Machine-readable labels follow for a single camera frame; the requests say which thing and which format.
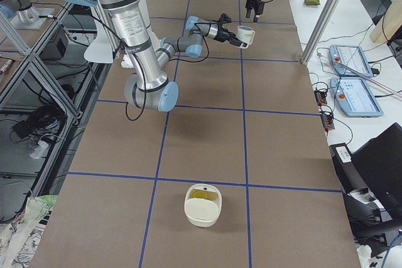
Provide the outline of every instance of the white container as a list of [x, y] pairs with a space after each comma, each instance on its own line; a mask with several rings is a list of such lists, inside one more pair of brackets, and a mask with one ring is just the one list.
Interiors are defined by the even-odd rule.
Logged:
[[218, 220], [222, 208], [220, 191], [203, 183], [188, 189], [184, 200], [184, 212], [191, 224], [210, 227]]

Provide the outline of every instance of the white cup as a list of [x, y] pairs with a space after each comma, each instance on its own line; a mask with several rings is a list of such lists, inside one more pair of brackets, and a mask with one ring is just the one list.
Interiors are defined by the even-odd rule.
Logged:
[[252, 28], [244, 25], [239, 25], [237, 27], [236, 37], [240, 41], [247, 43], [247, 46], [240, 46], [240, 48], [248, 48], [249, 45], [252, 45], [255, 34], [256, 31], [254, 31]]

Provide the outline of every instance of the white label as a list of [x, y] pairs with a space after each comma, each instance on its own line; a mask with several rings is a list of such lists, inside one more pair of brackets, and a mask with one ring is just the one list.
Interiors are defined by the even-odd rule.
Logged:
[[138, 13], [121, 19], [123, 32], [129, 36], [140, 34], [144, 31], [141, 16]]
[[336, 150], [343, 163], [349, 163], [352, 161], [349, 152], [346, 150], [346, 147], [337, 147]]

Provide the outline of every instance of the green object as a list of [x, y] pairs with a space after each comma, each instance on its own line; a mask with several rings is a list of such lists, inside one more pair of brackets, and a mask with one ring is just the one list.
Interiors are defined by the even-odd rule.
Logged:
[[307, 6], [319, 6], [320, 5], [320, 0], [304, 0], [304, 3]]

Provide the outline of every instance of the brown table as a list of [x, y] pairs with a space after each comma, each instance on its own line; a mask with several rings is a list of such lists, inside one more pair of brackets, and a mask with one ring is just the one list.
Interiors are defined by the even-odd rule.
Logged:
[[[177, 107], [137, 122], [122, 94], [133, 71], [116, 62], [30, 267], [360, 267], [288, 0], [258, 24], [245, 0], [147, 2], [160, 38], [226, 12], [254, 44], [209, 40], [208, 60], [170, 62]], [[183, 211], [199, 182], [223, 197], [210, 228]]]

